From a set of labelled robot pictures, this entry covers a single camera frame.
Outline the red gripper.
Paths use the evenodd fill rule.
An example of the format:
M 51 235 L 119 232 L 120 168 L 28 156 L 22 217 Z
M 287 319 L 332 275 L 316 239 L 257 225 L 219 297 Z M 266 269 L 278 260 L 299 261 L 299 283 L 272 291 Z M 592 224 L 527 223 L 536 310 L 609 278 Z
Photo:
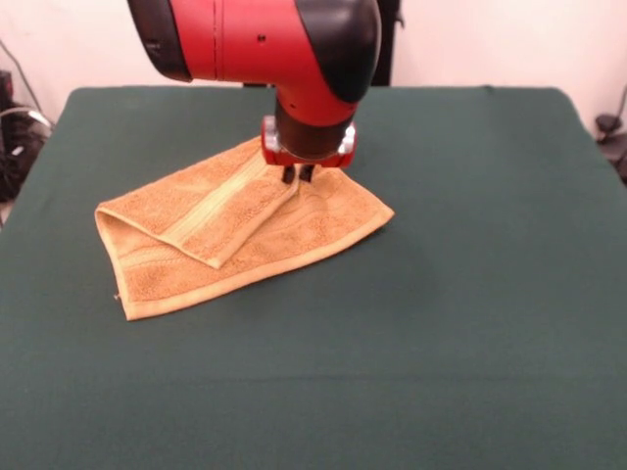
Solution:
M 280 141 L 280 134 L 274 116 L 265 116 L 262 120 L 261 149 L 268 165 L 284 166 L 281 181 L 291 185 L 296 177 L 294 165 L 302 165 L 299 179 L 311 183 L 314 174 L 314 166 L 323 167 L 348 167 L 354 157 L 357 148 L 357 130 L 351 122 L 342 135 L 340 143 L 333 152 L 322 157 L 301 157 L 288 151 Z

